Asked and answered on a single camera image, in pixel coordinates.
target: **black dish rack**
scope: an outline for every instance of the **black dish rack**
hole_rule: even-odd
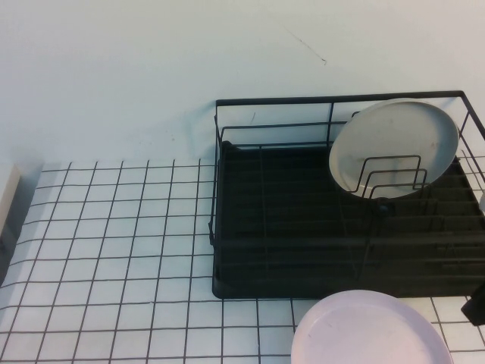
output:
[[[416,192],[398,199],[362,199],[343,191],[328,168],[339,128],[366,102],[397,98],[460,102],[463,155],[429,185],[419,155],[399,156],[417,164]],[[219,127],[221,108],[313,104],[327,108],[323,121],[255,125],[251,120]],[[335,112],[340,105],[359,107],[340,120]],[[485,151],[485,129],[462,91],[217,100],[214,119],[209,230],[217,297],[321,298],[348,289],[397,297],[463,296],[485,281],[485,218],[470,185],[485,187],[480,169],[485,158],[477,152]],[[306,127],[323,132],[312,133],[309,141],[262,142],[265,133],[293,128],[301,135]],[[250,131],[257,143],[237,143],[228,131],[234,136]]]

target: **white tile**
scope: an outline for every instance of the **white tile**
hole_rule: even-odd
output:
[[[209,234],[210,216],[197,216],[196,220],[196,234]]]
[[[137,329],[150,328],[152,325],[153,304],[141,303],[139,305],[122,305],[118,328]]]
[[[58,202],[52,220],[78,219],[83,209],[82,202]]]
[[[70,166],[70,162],[46,162],[42,166],[43,171],[61,171],[66,170]]]
[[[65,177],[66,171],[42,172],[37,187],[62,186]]]
[[[224,326],[256,326],[255,301],[224,301]]]
[[[170,184],[146,184],[143,190],[143,199],[167,199]]]
[[[121,161],[99,161],[96,169],[120,169]]]
[[[438,335],[441,337],[441,340],[443,340],[443,343],[445,342],[445,338],[443,336],[443,333],[441,331],[441,326],[440,324],[431,324],[433,326],[434,330],[438,333]]]
[[[468,321],[462,313],[465,297],[434,297],[433,301],[441,322]]]
[[[97,167],[96,162],[93,161],[78,161],[70,164],[70,169],[94,169],[95,167]]]
[[[213,256],[194,256],[193,277],[211,277]]]
[[[145,181],[145,168],[122,169],[120,184],[142,184]]]
[[[478,328],[472,324],[442,324],[448,348],[453,350],[485,350]]]
[[[47,333],[40,352],[39,359],[72,358],[76,347],[77,333]]]
[[[483,364],[485,362],[485,351],[452,353],[455,364]]]
[[[116,186],[91,186],[87,201],[112,201]]]
[[[32,271],[33,262],[22,262],[15,265],[11,265],[7,270],[7,275],[2,283],[3,286],[7,284],[26,282],[29,280],[30,272]]]
[[[197,200],[197,215],[210,215],[212,212],[212,199]]]
[[[97,259],[70,260],[62,281],[90,281],[94,275]]]
[[[292,328],[260,328],[261,354],[286,355],[291,352]]]
[[[102,258],[130,256],[132,237],[107,237],[101,251]]]
[[[176,167],[174,168],[173,182],[197,182],[199,167]]]
[[[170,208],[168,209],[169,216],[194,215],[195,213],[195,199],[172,199],[170,201]]]
[[[33,221],[49,220],[54,211],[54,203],[48,203],[45,205],[30,206],[29,212],[25,217],[24,224]]]
[[[46,239],[70,239],[74,237],[77,221],[51,221],[45,233]]]
[[[105,235],[106,221],[105,218],[79,221],[76,237],[103,237]]]
[[[172,167],[174,165],[173,159],[150,159],[149,169],[156,167]]]
[[[20,302],[20,298],[23,295],[23,289],[25,288],[25,283],[12,284],[8,287],[0,288],[0,309],[7,306],[15,306]]]
[[[190,303],[189,327],[220,327],[222,326],[221,302],[193,302]]]
[[[95,279],[124,279],[127,268],[128,258],[100,259]]]
[[[62,282],[59,287],[56,305],[79,305],[88,300],[90,282]]]
[[[70,258],[97,258],[102,239],[74,239]]]
[[[16,313],[17,313],[17,307],[9,307],[7,309],[0,310],[0,331],[10,331],[10,329],[12,328],[12,324],[14,323],[14,318]]]
[[[10,261],[11,264],[21,262],[27,259],[35,259],[37,256],[37,252],[40,248],[40,240],[28,241],[26,243],[18,244],[15,247],[14,255]]]
[[[123,303],[153,302],[156,287],[157,281],[155,279],[127,281],[124,289]]]
[[[132,258],[128,278],[156,278],[159,264],[159,258]]]
[[[114,199],[117,201],[122,199],[140,199],[142,196],[142,184],[124,184],[118,186],[116,190],[116,196]]]
[[[192,254],[191,236],[168,236],[164,240],[164,256],[190,256]]]
[[[214,167],[201,167],[199,181],[212,182],[214,180]]]
[[[199,183],[199,194],[198,198],[208,198],[212,197],[214,194],[214,183],[213,182],[200,182]]]
[[[172,178],[172,168],[149,168],[146,175],[146,183],[170,182]]]
[[[39,259],[66,259],[69,253],[71,239],[44,240],[39,252]]]
[[[194,254],[213,254],[214,248],[211,245],[208,235],[195,236]]]
[[[289,300],[259,301],[259,324],[292,325],[293,317]]]
[[[111,202],[86,202],[82,218],[108,218]]]
[[[190,264],[189,256],[164,256],[161,260],[160,277],[189,277]]]
[[[114,340],[114,358],[144,357],[149,349],[149,331],[119,331]]]
[[[57,282],[61,280],[64,260],[43,261],[38,260],[33,266],[31,281]]]
[[[157,303],[154,328],[185,328],[187,326],[187,302]]]
[[[42,334],[11,334],[2,361],[35,360],[39,352]]]
[[[114,330],[119,305],[88,306],[83,330]]]
[[[31,204],[35,205],[38,203],[55,202],[58,199],[60,191],[61,191],[60,187],[49,187],[49,188],[37,189],[33,194]]]
[[[159,256],[162,241],[163,237],[135,237],[132,256]]]
[[[54,307],[48,322],[48,331],[80,330],[84,306]]]
[[[13,331],[44,331],[50,312],[50,307],[20,307]]]
[[[23,295],[22,304],[51,305],[57,288],[57,283],[29,283]]]
[[[138,159],[127,159],[123,161],[123,168],[143,168],[145,170],[149,165],[149,161]]]
[[[122,281],[94,282],[89,303],[120,303],[122,290]]]
[[[257,328],[225,328],[224,355],[258,355]]]
[[[194,217],[168,217],[166,235],[193,234]]]
[[[76,351],[77,359],[108,358],[113,344],[113,332],[82,332]]]
[[[40,221],[32,224],[25,224],[22,227],[18,242],[22,243],[27,240],[42,239],[44,237],[45,229],[47,229],[48,222]]]
[[[132,237],[135,233],[135,218],[109,219],[107,237]]]
[[[118,169],[97,169],[94,172],[94,177],[92,178],[92,184],[116,184],[118,181],[118,175],[120,170]]]
[[[303,316],[305,316],[308,310],[313,307],[317,302],[318,300],[293,300],[295,325],[298,325],[300,323],[300,321],[303,319]]]
[[[171,357],[183,356],[185,329],[155,330],[152,332],[150,356]]]
[[[164,227],[165,218],[139,218],[136,226],[136,235],[163,235]]]
[[[88,186],[64,186],[59,195],[59,202],[82,202],[86,200]]]
[[[114,201],[110,218],[135,218],[139,204],[139,201]]]
[[[187,356],[215,356],[221,354],[221,329],[190,328],[187,332]]]
[[[157,301],[187,301],[189,298],[188,278],[160,279]]]
[[[197,183],[172,184],[171,199],[195,199],[197,197]]]
[[[250,357],[225,357],[222,359],[223,364],[259,364],[257,356],[250,356]]]
[[[287,356],[262,356],[261,357],[261,364],[291,364],[291,357],[289,355],[287,355]]]
[[[167,199],[149,199],[143,200],[139,210],[140,217],[166,216]]]
[[[190,299],[192,301],[218,300],[212,294],[212,278],[193,278]]]
[[[93,171],[68,171],[64,184],[90,184],[92,173]]]

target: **black object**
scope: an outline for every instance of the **black object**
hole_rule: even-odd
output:
[[[465,161],[485,186],[479,161],[463,136],[470,118],[474,123],[468,125],[482,141],[485,129],[462,91],[216,101],[217,168],[209,229],[217,297],[321,298],[348,289],[397,297],[464,296],[485,280],[485,218],[457,158],[431,185],[417,163],[413,171],[422,173],[411,184],[416,192],[398,199],[362,199],[340,189],[331,177],[332,128],[346,123],[333,120],[334,106],[402,97],[462,101],[466,115],[460,143]],[[315,103],[330,106],[328,121],[218,126],[220,107]],[[309,125],[326,128],[318,142],[236,144],[224,139],[226,130],[264,133]]]

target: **grout line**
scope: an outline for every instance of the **grout line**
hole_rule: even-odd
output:
[[[440,321],[440,317],[438,316],[438,310],[437,310],[437,307],[434,304],[433,297],[430,297],[430,300],[431,300],[431,304],[433,305],[433,309],[434,309],[434,313],[436,314],[436,318],[438,319],[438,325],[440,326],[441,335],[443,336],[443,340],[445,341],[446,347],[449,350],[448,341],[446,341],[445,331],[443,330],[443,325],[441,325],[442,322]]]
[[[148,172],[149,172],[149,161],[146,162],[145,181],[146,181],[146,176],[147,176]],[[145,191],[145,184],[143,184],[143,187],[142,187],[142,195],[141,195],[142,197],[143,197],[144,191]],[[124,292],[125,292],[125,289],[126,289],[126,286],[127,286],[128,273],[130,271],[130,263],[131,263],[131,258],[132,258],[132,254],[133,254],[133,244],[135,243],[135,233],[136,233],[136,229],[138,228],[139,212],[141,211],[141,209],[142,209],[142,199],[140,199],[139,204],[138,204],[138,214],[136,216],[133,238],[131,240],[130,257],[128,258],[128,266],[127,266],[127,270],[126,270],[125,276],[124,276],[123,289],[121,290],[120,306],[118,308],[116,324],[114,326],[114,335],[113,335],[113,341],[111,342],[111,352],[109,354],[108,363],[111,363],[111,360],[113,358],[114,343],[116,342],[116,333],[117,333],[118,325],[120,323],[120,315],[121,315],[121,309],[123,307]]]
[[[199,171],[197,175],[197,180],[200,178],[200,159],[199,159]],[[183,345],[183,364],[186,364],[186,355],[187,355],[187,339],[189,337],[189,314],[190,314],[190,295],[192,294],[192,273],[194,269],[194,251],[196,248],[196,228],[197,228],[197,205],[199,197],[199,184],[197,184],[197,191],[196,191],[196,213],[194,216],[194,228],[193,228],[193,238],[192,238],[192,258],[190,259],[190,279],[189,279],[189,302],[187,303],[187,318],[186,318],[186,327],[185,327],[185,342]]]
[[[175,159],[172,162],[172,172],[171,172],[171,181],[174,179],[174,166],[175,166]],[[167,215],[170,209],[170,196],[172,194],[172,183],[170,184],[170,188],[168,190],[168,200],[167,200]],[[167,232],[167,219],[165,219],[164,223],[164,236],[161,239],[161,252],[160,252],[160,261],[158,262],[158,276],[160,277],[161,273],[161,261],[164,256],[164,244],[165,244],[165,233]],[[146,350],[146,364],[149,363],[148,357],[150,356],[150,347],[152,345],[152,334],[153,334],[153,324],[155,321],[155,310],[157,307],[156,301],[157,301],[157,295],[158,295],[158,287],[160,284],[160,279],[157,280],[157,284],[155,285],[155,298],[153,299],[153,310],[152,310],[152,321],[150,323],[150,333],[149,333],[149,342],[148,342],[148,347]]]
[[[123,162],[121,162],[121,166],[119,168],[118,179],[117,179],[118,182],[120,181],[122,168],[123,168]],[[117,188],[118,188],[118,185],[116,185],[116,187],[114,188],[113,199],[111,201],[111,206],[110,206],[110,209],[109,209],[108,217],[111,215],[111,211],[113,210],[114,197],[116,196]],[[88,307],[92,306],[92,305],[89,304],[89,300],[91,298],[92,286],[94,285],[94,282],[95,282],[96,272],[98,271],[99,258],[101,257],[101,253],[102,253],[102,250],[103,250],[103,244],[105,243],[105,236],[106,236],[107,230],[108,230],[108,220],[106,220],[104,237],[102,238],[101,244],[99,246],[98,260],[96,261],[94,272],[92,273],[92,281],[91,281],[91,284],[89,286],[89,292],[88,292],[88,297],[86,299],[86,305],[84,305],[83,318],[81,319],[79,334],[77,335],[76,346],[74,347],[74,352],[73,352],[73,356],[72,356],[72,360],[71,360],[72,362],[74,362],[74,360],[76,358],[77,348],[79,347],[79,342],[80,342],[80,338],[81,338],[81,331],[83,330],[84,320],[86,319],[86,313],[87,313]]]
[[[66,181],[66,178],[67,178],[67,172],[64,176],[64,182]],[[59,197],[61,196],[61,193],[62,193],[62,187],[59,189],[59,192],[58,192],[58,197],[56,199],[56,202],[54,204],[54,208],[52,209],[52,212],[51,212],[51,218],[52,216],[54,215],[54,211],[55,211],[55,207],[57,205],[57,202],[59,200]],[[45,236],[47,234],[47,231],[49,229],[49,225],[51,224],[51,222],[48,222],[47,225],[45,226],[45,231],[44,231],[44,234],[42,236],[42,239],[41,239],[41,242],[40,242],[40,245],[39,245],[39,250],[37,250],[37,254],[36,254],[36,258],[39,257],[39,254],[40,254],[40,250],[42,248],[42,243],[44,242],[44,239],[45,239]],[[34,267],[35,264],[32,264],[32,268],[30,269],[30,273],[29,273],[29,277],[27,278],[27,281],[30,279],[30,277],[32,277],[32,273],[33,273],[33,267]],[[20,296],[20,300],[19,300],[19,303],[18,303],[18,306],[17,306],[17,309],[15,310],[15,315],[14,315],[14,319],[11,323],[11,326],[10,326],[10,331],[14,328],[14,325],[15,325],[15,320],[17,319],[17,316],[18,316],[18,312],[22,306],[22,301],[23,301],[23,298],[25,297],[25,292],[27,291],[27,287],[28,287],[28,283],[25,284],[25,287],[23,287],[23,292],[22,292],[22,296]],[[10,336],[11,334],[7,334],[7,337],[5,339],[5,342],[3,344],[3,348],[2,348],[2,353],[0,354],[0,362],[3,360],[3,356],[5,354],[5,349],[7,348],[7,345],[8,345],[8,340],[10,339]]]
[[[96,171],[96,166],[97,165],[98,165],[98,162],[96,162],[96,164],[94,166],[94,169],[92,170],[92,173],[91,173],[91,181],[90,182],[92,182],[92,179],[94,178],[94,173]],[[86,196],[84,197],[83,207],[81,207],[80,216],[83,214],[84,206],[86,205],[86,200],[88,198],[89,189],[90,188],[91,188],[91,186],[89,185],[88,186],[88,189],[86,191]],[[73,238],[70,241],[69,251],[67,252],[67,257],[68,258],[69,258],[69,255],[70,255],[71,250],[73,249],[74,240],[75,240],[74,238],[76,236],[77,228],[79,227],[79,224],[80,224],[80,220],[77,220],[76,227],[74,228],[74,236],[73,236]],[[44,330],[44,332],[42,334],[42,339],[40,341],[39,351],[37,352],[37,357],[36,357],[36,361],[35,362],[38,362],[39,361],[40,353],[42,352],[42,348],[43,348],[44,340],[45,340],[45,335],[47,333],[47,328],[49,327],[49,324],[51,322],[52,312],[54,311],[55,301],[58,298],[59,290],[61,289],[62,278],[64,277],[64,273],[66,272],[67,262],[68,262],[68,260],[66,259],[65,262],[64,262],[64,267],[62,268],[61,279],[58,282],[58,287],[57,287],[57,289],[55,291],[55,295],[54,295],[54,299],[52,301],[51,309],[50,309],[49,314],[48,314],[47,322],[45,323],[45,330]]]

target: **black wire dish rack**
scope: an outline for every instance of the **black wire dish rack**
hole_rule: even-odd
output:
[[[336,135],[354,113],[397,98],[424,99],[460,120],[454,162],[429,184],[419,155],[376,155],[363,161],[362,195],[381,173],[409,174],[400,185],[416,192],[362,199],[343,191],[328,165]],[[253,124],[262,108],[296,106],[320,108],[320,120],[301,122],[290,112],[284,123]],[[229,118],[233,124],[220,127],[221,111],[233,109],[249,111],[251,120]],[[209,230],[217,297],[321,298],[349,289],[463,296],[485,281],[485,218],[477,201],[485,187],[478,152],[485,151],[485,129],[462,91],[217,100],[214,119]],[[280,134],[286,139],[275,141]],[[369,170],[379,158],[406,158],[411,167]]]

